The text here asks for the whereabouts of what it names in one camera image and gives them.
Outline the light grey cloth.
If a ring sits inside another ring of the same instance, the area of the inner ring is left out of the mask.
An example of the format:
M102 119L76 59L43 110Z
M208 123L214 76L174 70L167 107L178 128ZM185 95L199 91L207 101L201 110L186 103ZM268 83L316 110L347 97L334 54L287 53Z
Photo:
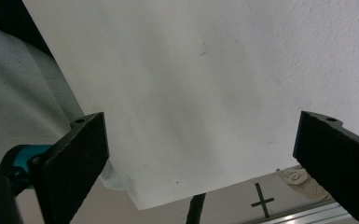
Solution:
M0 161L17 145L51 145L84 116L56 62L0 31Z

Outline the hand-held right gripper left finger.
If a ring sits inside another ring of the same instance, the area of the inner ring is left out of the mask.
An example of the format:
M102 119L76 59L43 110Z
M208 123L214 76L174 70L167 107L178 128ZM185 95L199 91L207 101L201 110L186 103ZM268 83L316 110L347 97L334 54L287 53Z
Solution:
M102 172L109 150L104 114L87 115L27 162L45 224L69 224Z

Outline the black tape cross mark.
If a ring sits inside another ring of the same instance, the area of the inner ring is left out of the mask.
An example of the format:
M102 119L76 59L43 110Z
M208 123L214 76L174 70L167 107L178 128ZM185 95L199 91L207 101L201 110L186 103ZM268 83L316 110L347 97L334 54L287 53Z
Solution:
M265 198L262 188L259 183L255 183L255 189L258 196L258 202L252 203L252 207L258 207L260 206L263 210L264 218L269 218L269 210L268 210L268 203L274 202L275 199L273 197Z

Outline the black table leg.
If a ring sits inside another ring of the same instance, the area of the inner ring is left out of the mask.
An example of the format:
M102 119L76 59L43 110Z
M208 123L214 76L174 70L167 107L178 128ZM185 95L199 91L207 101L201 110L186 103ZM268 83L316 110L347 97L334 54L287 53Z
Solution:
M186 215L186 224L200 224L205 197L205 193L192 197Z

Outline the aluminium profile rail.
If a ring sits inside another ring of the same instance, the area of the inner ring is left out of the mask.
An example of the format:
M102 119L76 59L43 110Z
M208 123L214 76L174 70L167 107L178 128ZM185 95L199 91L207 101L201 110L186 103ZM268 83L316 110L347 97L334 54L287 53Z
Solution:
M329 199L246 224L331 224L347 218L352 218L352 215Z

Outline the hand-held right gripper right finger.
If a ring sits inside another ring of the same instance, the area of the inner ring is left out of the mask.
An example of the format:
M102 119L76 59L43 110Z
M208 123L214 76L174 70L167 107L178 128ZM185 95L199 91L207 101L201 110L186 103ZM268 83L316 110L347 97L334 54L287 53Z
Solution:
M359 135L322 114L300 114L294 158L359 221Z

